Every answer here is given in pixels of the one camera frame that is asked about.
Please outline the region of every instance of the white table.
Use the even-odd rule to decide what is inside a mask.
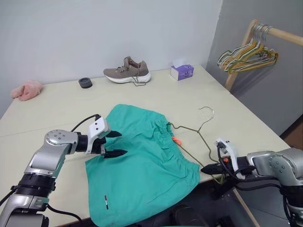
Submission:
[[[217,159],[214,141],[228,139],[238,149],[239,155],[273,150],[289,146],[283,142],[258,117],[221,86],[201,66],[195,66],[194,75],[176,81],[170,70],[152,72],[152,79],[142,87],[132,83],[115,84],[106,78],[92,79],[89,89],[80,88],[78,81],[45,85],[37,97],[21,102],[14,100],[0,120],[0,197],[10,186],[18,184],[33,153],[52,129],[70,130],[82,119],[93,114],[107,116],[116,104],[129,104],[164,114],[175,125],[198,128],[201,124],[199,108],[210,106],[215,111],[212,121],[205,124],[202,134]],[[91,121],[79,127],[86,134]],[[184,129],[173,130],[183,146],[207,165],[207,147],[200,137]],[[194,161],[188,154],[184,156]],[[50,195],[50,204],[59,210],[89,217],[88,185],[85,161],[92,156],[74,154],[67,156],[59,174],[56,190]],[[201,182],[211,179],[201,174]],[[50,226],[68,223],[75,218],[46,211]]]

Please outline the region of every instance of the clothes rack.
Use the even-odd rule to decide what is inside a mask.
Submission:
[[[249,43],[250,39],[253,37],[252,28],[258,23],[259,22],[257,20],[252,20],[250,22],[250,25],[248,26],[247,32],[244,36],[242,45],[245,45],[245,44]],[[294,35],[292,33],[285,32],[285,31],[279,30],[279,29],[274,28],[274,27],[271,27],[267,34],[270,34],[270,35],[279,37],[281,39],[284,39],[286,41],[292,42],[294,44],[303,46],[303,37],[301,37],[301,36]],[[225,88],[227,90],[229,90],[229,91],[231,90],[231,88],[232,88],[232,86],[233,86],[233,84],[234,84],[234,82],[237,78],[237,75],[238,75],[238,73],[228,73],[228,78],[225,82]]]

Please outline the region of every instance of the sneaker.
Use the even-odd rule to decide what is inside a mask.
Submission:
[[[115,83],[146,83],[151,79],[145,61],[134,62],[130,56],[124,58],[124,66],[116,69],[105,69],[104,75]]]

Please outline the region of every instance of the purple tissue box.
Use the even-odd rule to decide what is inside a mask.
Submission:
[[[194,74],[194,67],[192,65],[181,65],[178,68],[172,66],[170,68],[170,74],[176,80],[192,77]]]

